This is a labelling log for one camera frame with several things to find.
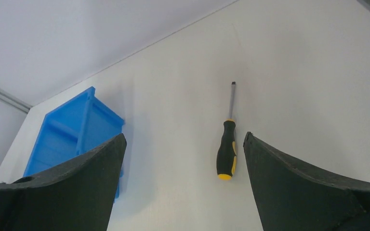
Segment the aluminium frame rail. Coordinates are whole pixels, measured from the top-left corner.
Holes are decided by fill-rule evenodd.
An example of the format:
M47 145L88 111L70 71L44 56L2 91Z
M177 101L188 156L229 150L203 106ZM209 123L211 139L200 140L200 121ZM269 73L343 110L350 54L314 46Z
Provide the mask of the aluminium frame rail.
M30 109L32 108L32 105L18 99L17 97L9 94L8 92L2 90L0 88L0 101L4 102L7 105L10 105L13 108L16 108L17 110L28 114Z

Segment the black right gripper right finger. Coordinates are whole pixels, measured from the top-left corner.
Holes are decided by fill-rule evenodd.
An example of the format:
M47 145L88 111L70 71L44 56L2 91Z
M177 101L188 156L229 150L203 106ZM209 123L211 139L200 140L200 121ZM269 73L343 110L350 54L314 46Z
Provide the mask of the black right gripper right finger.
M370 231L370 182L319 168L251 132L243 148L265 231Z

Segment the blue plastic bin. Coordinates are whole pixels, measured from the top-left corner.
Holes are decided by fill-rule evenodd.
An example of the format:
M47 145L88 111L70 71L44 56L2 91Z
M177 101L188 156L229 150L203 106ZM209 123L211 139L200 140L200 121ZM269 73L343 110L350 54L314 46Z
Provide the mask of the blue plastic bin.
M23 175L29 177L84 154L122 133L124 119L89 87L48 112Z

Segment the black yellow screwdriver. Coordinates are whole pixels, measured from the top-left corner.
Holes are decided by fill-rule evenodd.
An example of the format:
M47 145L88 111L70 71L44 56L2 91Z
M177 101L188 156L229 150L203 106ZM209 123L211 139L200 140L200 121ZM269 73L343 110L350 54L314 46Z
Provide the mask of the black yellow screwdriver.
M224 132L221 137L221 143L216 157L217 176L221 180L231 180L235 173L237 164L235 140L236 123L233 119L235 91L236 82L233 81L231 83L228 119L223 123Z

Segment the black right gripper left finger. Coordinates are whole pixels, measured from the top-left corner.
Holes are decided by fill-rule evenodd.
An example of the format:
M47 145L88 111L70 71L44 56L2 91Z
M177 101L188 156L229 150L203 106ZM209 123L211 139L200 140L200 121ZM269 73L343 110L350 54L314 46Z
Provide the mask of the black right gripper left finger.
M0 183L0 231L105 231L126 146L119 134L45 171Z

